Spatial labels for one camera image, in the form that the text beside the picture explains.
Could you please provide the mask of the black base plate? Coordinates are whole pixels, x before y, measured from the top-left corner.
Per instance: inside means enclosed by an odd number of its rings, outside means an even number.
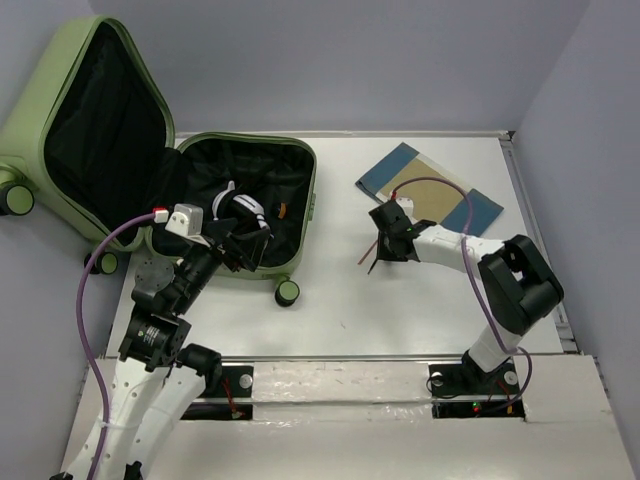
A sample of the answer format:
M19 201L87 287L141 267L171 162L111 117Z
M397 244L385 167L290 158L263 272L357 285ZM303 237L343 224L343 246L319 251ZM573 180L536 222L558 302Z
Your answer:
M462 363L436 363L429 366L425 382L431 395L435 419L524 419L519 379L512 362L485 375L469 370Z
M182 415L185 421L250 421L253 419L254 366L225 364L221 380L205 391Z

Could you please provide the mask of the red pencil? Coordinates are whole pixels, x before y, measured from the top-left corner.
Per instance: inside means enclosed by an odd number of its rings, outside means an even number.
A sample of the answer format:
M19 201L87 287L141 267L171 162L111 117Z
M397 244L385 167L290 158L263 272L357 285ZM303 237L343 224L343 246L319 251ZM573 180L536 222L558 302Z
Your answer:
M370 247L366 250L366 252L362 255L362 257L358 260L357 265L362 265L364 263L364 261L373 253L376 251L377 246L378 246L378 240L375 240Z

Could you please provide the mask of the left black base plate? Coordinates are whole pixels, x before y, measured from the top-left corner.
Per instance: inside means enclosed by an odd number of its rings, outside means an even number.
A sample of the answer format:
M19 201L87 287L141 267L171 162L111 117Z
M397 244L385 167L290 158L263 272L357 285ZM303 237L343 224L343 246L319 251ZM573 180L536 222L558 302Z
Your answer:
M205 391L182 415L185 421L250 421L253 419L254 366L225 364L221 380Z

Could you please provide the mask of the blue and tan cloth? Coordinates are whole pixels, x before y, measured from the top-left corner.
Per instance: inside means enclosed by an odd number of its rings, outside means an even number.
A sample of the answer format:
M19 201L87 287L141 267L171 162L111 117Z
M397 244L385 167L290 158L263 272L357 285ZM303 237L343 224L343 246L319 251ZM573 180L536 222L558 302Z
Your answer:
M373 200L386 202L394 188L400 198L413 202L413 218L435 221L461 232L483 235L504 207L456 177L406 143L396 146L356 181L356 187Z

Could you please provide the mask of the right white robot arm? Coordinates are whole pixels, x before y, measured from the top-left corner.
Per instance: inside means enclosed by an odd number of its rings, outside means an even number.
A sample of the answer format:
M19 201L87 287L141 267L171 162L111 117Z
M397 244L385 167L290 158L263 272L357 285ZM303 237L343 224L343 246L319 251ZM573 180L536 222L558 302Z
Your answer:
M377 228L377 261L431 263L467 275L488 326L459 362L433 367L427 385L441 399L487 395L504 379L525 335L564 298L537 246L525 235L492 240L414 221L396 201L369 216Z

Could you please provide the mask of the green hard-shell suitcase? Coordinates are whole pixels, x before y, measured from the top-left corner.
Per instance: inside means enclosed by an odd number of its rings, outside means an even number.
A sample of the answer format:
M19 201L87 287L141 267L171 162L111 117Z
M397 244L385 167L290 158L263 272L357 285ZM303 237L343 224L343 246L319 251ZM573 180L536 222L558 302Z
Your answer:
M178 142L169 107L131 35L107 16L55 32L1 130L1 211L23 216L42 203L91 242L160 206L189 203L214 220L214 197L233 180L265 210L272 238L255 271L284 307L299 298L291 275L312 219L316 156L289 137L204 132ZM286 216L277 217L287 205ZM171 259L187 243L156 227L111 241Z

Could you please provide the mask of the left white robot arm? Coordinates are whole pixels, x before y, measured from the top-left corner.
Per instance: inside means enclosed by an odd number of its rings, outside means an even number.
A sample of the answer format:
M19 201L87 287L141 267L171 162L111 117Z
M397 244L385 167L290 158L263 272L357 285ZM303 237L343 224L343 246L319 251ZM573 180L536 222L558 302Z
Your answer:
M79 453L58 478L147 478L189 406L200 394L219 388L220 353L187 344L191 325L182 316L220 266L255 270L271 232L260 214L254 216L251 230L240 233L239 219L204 223L201 212L187 204L156 209L117 227L96 248L102 254L119 234L150 222L190 244L178 264L160 258L143 267L111 381L105 381L91 348L84 348L101 409Z

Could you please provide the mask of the white black headphones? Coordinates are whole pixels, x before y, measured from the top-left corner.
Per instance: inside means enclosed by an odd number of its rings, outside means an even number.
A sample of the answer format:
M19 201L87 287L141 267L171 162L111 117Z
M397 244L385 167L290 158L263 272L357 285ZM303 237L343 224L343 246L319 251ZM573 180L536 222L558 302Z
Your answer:
M250 195L242 193L233 180L214 197L211 210L215 220L235 219L234 233L237 235L262 230L271 232L264 207Z

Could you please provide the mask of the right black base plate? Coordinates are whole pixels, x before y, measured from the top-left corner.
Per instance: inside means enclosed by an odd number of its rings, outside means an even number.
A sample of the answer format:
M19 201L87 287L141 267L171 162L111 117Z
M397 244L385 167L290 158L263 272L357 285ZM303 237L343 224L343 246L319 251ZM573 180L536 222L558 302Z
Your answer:
M435 419L524 419L519 379L512 362L485 375L469 370L462 363L436 363L429 366L425 382L431 395Z

